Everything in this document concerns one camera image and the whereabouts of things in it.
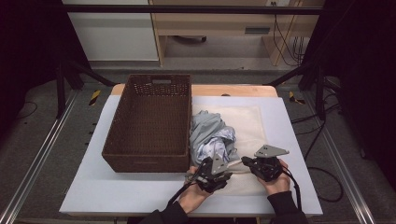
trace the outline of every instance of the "table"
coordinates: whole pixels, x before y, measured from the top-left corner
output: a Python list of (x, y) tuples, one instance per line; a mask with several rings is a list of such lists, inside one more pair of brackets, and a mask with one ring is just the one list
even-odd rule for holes
[[(114, 173), (101, 156), (112, 116), (118, 105), (123, 85), (118, 85), (107, 99), (78, 173), (67, 192), (60, 212), (71, 216), (144, 216), (155, 209), (164, 209), (167, 201), (182, 186), (184, 174), (124, 174)], [(232, 97), (198, 96), (199, 94)], [(234, 95), (252, 95), (239, 97)], [(297, 179), (302, 193), (303, 210), (308, 216), (322, 215), (312, 180), (304, 164), (289, 116), (281, 98), (273, 87), (249, 85), (192, 85), (193, 104), (260, 105), (271, 108), (262, 113), (270, 145), (287, 148), (282, 156)], [(255, 195), (214, 194), (191, 217), (262, 217), (274, 213), (265, 199), (265, 192)]]

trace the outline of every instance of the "gray cloth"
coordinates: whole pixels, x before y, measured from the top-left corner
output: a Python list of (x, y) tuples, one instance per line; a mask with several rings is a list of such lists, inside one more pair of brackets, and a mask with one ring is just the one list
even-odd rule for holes
[(235, 130), (225, 125), (220, 114), (202, 110), (192, 117), (190, 148), (194, 165), (198, 166), (208, 156), (213, 158), (215, 153), (225, 163), (239, 160), (233, 147), (235, 141)]

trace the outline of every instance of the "basket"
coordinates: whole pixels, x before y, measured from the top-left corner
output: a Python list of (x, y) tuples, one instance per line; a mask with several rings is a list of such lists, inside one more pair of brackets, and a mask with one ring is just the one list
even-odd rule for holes
[(117, 173), (185, 173), (190, 126), (190, 75), (130, 75), (102, 156)]

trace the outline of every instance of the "gray carpet floor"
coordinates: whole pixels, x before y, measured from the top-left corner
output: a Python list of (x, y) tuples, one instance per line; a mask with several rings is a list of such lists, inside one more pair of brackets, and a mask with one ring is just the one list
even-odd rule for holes
[[(208, 38), (207, 41), (209, 42), (206, 44), (209, 46), (205, 46), (205, 48), (196, 48), (191, 43), (180, 43), (180, 40), (171, 41), (167, 50), (168, 58), (165, 60), (168, 64), (165, 64), (164, 67), (134, 66), (131, 68), (122, 66), (106, 69), (101, 65), (97, 66), (95, 71), (116, 82), (125, 82), (127, 76), (132, 73), (190, 73), (193, 74), (193, 83), (197, 84), (260, 85), (270, 82), (290, 70), (290, 67), (285, 65), (280, 65), (275, 69), (269, 65), (264, 66), (263, 64), (269, 63), (268, 56), (263, 51), (256, 50), (262, 49), (262, 42), (256, 39), (242, 39), (239, 42), (240, 46), (236, 44), (237, 39), (222, 40), (219, 37), (213, 37)], [(224, 42), (227, 48), (224, 48), (221, 42)], [(233, 43), (231, 46), (239, 47), (234, 49), (228, 43)], [(238, 51), (242, 50), (243, 45), (253, 47), (247, 48), (247, 52), (239, 57)], [(231, 60), (226, 60), (223, 52), (224, 55), (217, 54), (219, 50), (224, 51), (226, 49), (232, 49), (230, 54), (233, 56), (228, 56)], [(214, 63), (208, 65), (205, 60), (217, 61), (223, 67), (215, 67)], [(82, 77), (86, 84), (83, 90), (78, 92), (76, 104), (56, 139), (52, 151), (47, 157), (21, 211), (18, 213), (17, 222), (23, 223), (23, 220), (27, 220), (30, 223), (34, 223), (34, 221), (36, 223), (46, 223), (42, 219), (46, 219), (47, 223), (55, 223), (54, 220), (58, 220), (57, 222), (59, 220), (73, 221), (74, 223), (78, 223), (78, 221), (81, 221), (81, 223), (82, 221), (85, 221), (84, 223), (112, 223), (113, 221), (114, 217), (70, 217), (59, 213), (65, 190), (73, 181), (103, 105), (111, 91), (111, 88), (97, 83), (89, 77)], [(297, 77), (277, 88), (279, 97), (284, 99), (290, 120), (312, 115), (312, 111), (307, 104), (302, 105), (290, 101), (290, 90), (292, 90), (296, 99), (306, 100), (306, 94), (295, 88), (296, 81), (298, 81)], [(101, 91), (98, 100), (95, 105), (89, 105), (92, 94), (96, 90)], [(57, 112), (55, 82), (51, 81), (31, 89), (26, 96), (26, 101), (34, 102), (36, 110), (34, 104), (27, 103), (20, 113), (20, 117), (27, 117), (16, 119), (9, 133), (3, 136), (0, 141), (1, 211), (6, 209), (8, 202), (12, 199), (55, 121)], [(337, 103), (336, 97), (331, 96), (328, 98), (326, 106), (329, 107)], [(304, 154), (317, 133), (317, 131), (313, 131), (317, 127), (318, 125), (313, 119), (293, 124), (297, 140)], [(342, 153), (350, 173), (375, 218), (375, 223), (396, 223), (396, 194), (381, 174), (375, 161), (361, 158), (359, 143), (356, 142), (342, 115), (342, 108), (336, 108), (328, 113), (326, 128)], [(325, 169), (337, 176), (322, 137), (322, 135), (319, 136), (306, 164), (307, 166)], [(339, 196), (340, 189), (333, 178), (318, 170), (310, 170), (310, 174), (318, 195), (326, 199), (335, 199)], [(344, 194), (343, 198), (337, 203), (319, 201), (324, 214), (320, 217), (311, 217), (311, 223), (360, 223), (348, 195)], [(123, 221), (125, 221), (125, 217), (120, 217), (119, 222), (122, 223)]]

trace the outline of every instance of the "floor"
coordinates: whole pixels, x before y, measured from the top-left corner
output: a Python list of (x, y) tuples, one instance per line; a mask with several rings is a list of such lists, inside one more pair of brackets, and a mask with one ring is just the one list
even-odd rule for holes
[[(292, 62), (290, 56), (285, 55), (285, 59)], [(163, 67), (145, 62), (112, 65), (92, 62), (92, 68), (97, 73), (116, 82), (125, 82), (132, 73), (188, 72), (192, 74), (192, 82), (197, 84), (261, 85), (281, 77), (293, 67), (284, 63), (272, 66), (262, 41), (255, 37), (209, 36), (205, 43), (171, 38)], [(87, 76), (82, 75), (82, 78), (85, 82), (83, 90), (72, 91), (67, 87), (67, 96), (74, 105), (60, 130), (52, 130), (54, 122), (57, 122), (57, 102), (56, 83), (51, 81), (28, 92), (19, 118), (0, 140), (0, 209), (4, 211), (0, 223), (114, 223), (114, 217), (70, 217), (59, 213), (101, 108), (111, 91), (110, 87)], [(294, 77), (276, 88), (279, 97), (284, 99), (291, 121), (313, 114), (311, 106), (314, 95), (311, 91), (299, 91), (296, 87), (298, 80)], [(96, 104), (89, 105), (93, 92), (97, 90), (101, 93)], [(331, 90), (325, 90), (324, 95), (329, 96), (326, 108), (332, 109), (306, 160), (307, 166), (313, 167), (309, 171), (318, 191), (323, 216), (311, 217), (310, 222), (396, 223), (394, 190), (375, 161), (361, 158), (359, 143), (343, 118), (342, 108), (332, 107), (338, 103), (336, 96)], [(321, 123), (321, 120), (313, 118), (293, 124), (304, 155)], [(51, 132), (56, 133), (56, 138), (48, 143), (46, 137)], [(44, 160), (35, 160), (37, 155)], [(338, 157), (341, 157), (342, 164), (337, 163)], [(32, 162), (38, 164), (35, 172), (30, 169)], [(344, 171), (346, 177), (350, 177), (349, 181), (344, 180)], [(28, 181), (26, 174), (35, 175)], [(344, 195), (339, 200), (337, 198), (342, 191), (337, 180), (344, 186)], [(7, 222), (4, 214), (14, 216)], [(124, 221), (124, 217), (118, 218), (119, 223)]]

